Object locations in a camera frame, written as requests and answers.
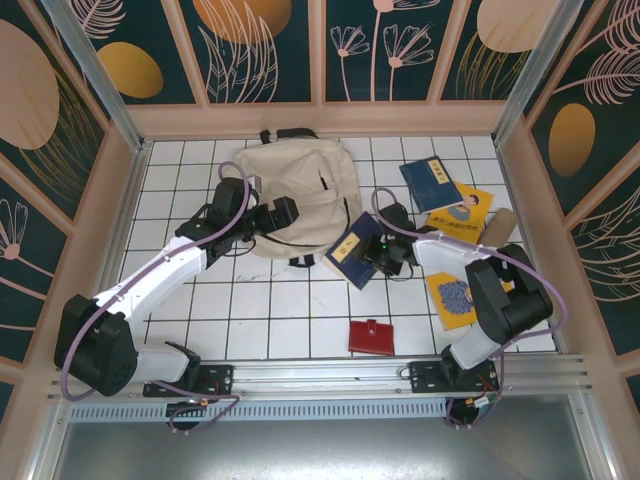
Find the backpack handle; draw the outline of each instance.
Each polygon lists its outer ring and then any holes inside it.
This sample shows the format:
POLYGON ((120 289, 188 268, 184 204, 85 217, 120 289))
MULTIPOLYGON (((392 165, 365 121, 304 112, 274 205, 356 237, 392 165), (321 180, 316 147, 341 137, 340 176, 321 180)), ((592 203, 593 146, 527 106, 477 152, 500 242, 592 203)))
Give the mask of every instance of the backpack handle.
MULTIPOLYGON (((284 130, 276 130, 277 137, 280 138, 296 138, 296 137, 312 137, 318 138, 316 132, 311 130, 310 128, 287 128, 284 130)), ((270 137, 271 132, 269 130, 263 130, 260 132, 260 140, 262 140, 262 144, 266 145, 267 143, 271 143, 270 137)))

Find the metal base plate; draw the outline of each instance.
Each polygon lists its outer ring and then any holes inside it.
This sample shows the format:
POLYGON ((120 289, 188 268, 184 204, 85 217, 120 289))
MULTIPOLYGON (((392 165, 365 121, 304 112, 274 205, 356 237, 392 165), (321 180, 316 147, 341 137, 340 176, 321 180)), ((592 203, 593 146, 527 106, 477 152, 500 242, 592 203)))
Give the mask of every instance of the metal base plate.
MULTIPOLYGON (((202 365, 198 383, 193 388, 193 393, 207 395, 229 395, 233 385, 232 365, 202 365)), ((183 397, 178 393, 159 387, 154 383, 145 384, 142 396, 146 398, 174 398, 183 397)))
POLYGON ((442 373, 439 360, 411 362, 409 379, 413 393, 482 393, 484 383, 481 375, 495 390, 498 390, 498 375, 493 362, 483 362, 471 370, 463 372, 455 386, 452 386, 442 373))

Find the beige backpack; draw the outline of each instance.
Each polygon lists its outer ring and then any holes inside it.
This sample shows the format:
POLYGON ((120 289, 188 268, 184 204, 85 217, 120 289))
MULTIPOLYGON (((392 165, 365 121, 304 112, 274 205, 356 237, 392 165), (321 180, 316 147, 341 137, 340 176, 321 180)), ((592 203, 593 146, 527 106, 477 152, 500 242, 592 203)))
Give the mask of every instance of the beige backpack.
MULTIPOLYGON (((299 217, 287 228, 257 236, 253 252, 293 259, 296 266, 300 265, 295 259, 306 257, 304 266, 310 266, 311 254, 328 250, 362 215, 356 171, 335 140, 318 139, 313 131, 301 128, 277 133, 280 141, 268 143, 268 131, 262 132, 264 144, 238 152, 234 161, 247 175, 260 177, 260 204, 273 205, 276 198, 290 197, 299 217)), ((228 172, 238 176, 232 169, 228 172)))

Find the red card holder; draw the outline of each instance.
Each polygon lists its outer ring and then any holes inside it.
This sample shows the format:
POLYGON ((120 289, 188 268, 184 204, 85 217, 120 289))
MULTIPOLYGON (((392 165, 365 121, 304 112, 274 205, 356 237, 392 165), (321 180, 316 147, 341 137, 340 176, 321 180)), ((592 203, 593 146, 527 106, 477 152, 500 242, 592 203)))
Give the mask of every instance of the red card holder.
POLYGON ((378 323, 375 320, 351 322, 349 351, 394 355, 393 325, 378 323))

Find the book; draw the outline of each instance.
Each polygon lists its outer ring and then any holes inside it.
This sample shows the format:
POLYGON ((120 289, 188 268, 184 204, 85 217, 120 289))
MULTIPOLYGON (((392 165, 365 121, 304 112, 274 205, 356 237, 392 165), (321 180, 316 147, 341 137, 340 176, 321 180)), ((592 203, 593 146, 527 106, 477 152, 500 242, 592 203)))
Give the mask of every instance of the book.
POLYGON ((477 243, 489 214, 493 195, 463 183, 454 183, 462 194, 464 203, 431 212, 426 225, 453 238, 477 243))
POLYGON ((322 257, 322 263, 358 290, 371 280, 376 269, 358 258, 366 241, 382 235, 382 228, 371 215, 363 213, 322 257))
MULTIPOLYGON (((469 285, 448 273, 430 275, 426 279, 431 298, 445 330, 471 325, 478 321, 469 285)), ((502 284, 505 292, 512 284, 502 284)))
POLYGON ((401 165, 400 172, 420 213, 463 202, 462 195, 438 157, 401 165))

